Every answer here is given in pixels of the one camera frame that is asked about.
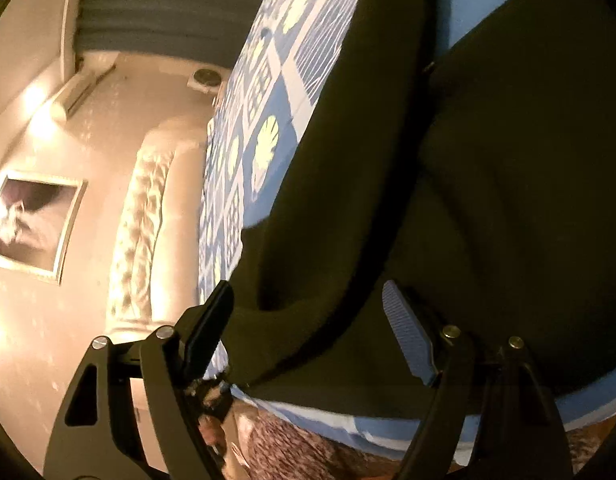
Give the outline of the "white wall air conditioner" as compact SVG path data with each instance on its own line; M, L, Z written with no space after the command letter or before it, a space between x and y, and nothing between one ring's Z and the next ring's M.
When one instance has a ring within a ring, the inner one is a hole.
M96 85L114 68L115 65L99 70L91 70L91 68L79 70L54 96L50 106L50 116L53 122L65 124Z

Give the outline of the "cream tufted headboard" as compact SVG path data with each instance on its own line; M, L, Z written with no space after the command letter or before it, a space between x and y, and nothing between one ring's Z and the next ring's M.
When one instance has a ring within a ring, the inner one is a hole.
M198 304L206 125L194 116L166 119L137 152L110 267L105 335L115 344L172 325Z

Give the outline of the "black pants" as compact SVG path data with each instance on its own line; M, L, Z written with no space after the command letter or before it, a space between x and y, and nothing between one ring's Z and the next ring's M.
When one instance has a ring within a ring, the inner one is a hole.
M616 370L616 0L507 0L445 54L438 0L359 0L223 334L254 396L417 418L381 289L564 396Z

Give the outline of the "blue white patterned bedspread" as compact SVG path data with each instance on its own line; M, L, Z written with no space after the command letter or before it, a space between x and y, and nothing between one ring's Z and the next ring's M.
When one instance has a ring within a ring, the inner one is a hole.
M506 0L440 0L447 50ZM262 0L208 124L199 218L199 299L228 278L241 231L267 217L340 52L357 0ZM233 394L304 430L360 451L401 458L418 420L336 414ZM616 414L616 371L557 402L566 430Z

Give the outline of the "framed black white picture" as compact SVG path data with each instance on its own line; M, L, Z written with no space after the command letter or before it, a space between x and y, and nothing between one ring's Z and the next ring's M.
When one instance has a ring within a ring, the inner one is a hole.
M0 269L60 284L88 182L43 174L0 174Z

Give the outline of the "round fan on nightstand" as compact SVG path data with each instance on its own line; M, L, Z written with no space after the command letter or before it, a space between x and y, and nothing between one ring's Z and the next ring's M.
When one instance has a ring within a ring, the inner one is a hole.
M230 70L219 70L219 68L200 67L189 76L186 85L194 90L209 96L218 96L224 89L229 76Z

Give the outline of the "dark green curtain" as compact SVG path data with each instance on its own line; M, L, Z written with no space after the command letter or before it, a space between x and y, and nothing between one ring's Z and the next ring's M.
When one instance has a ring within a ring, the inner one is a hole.
M75 50L236 63L262 0L80 0Z

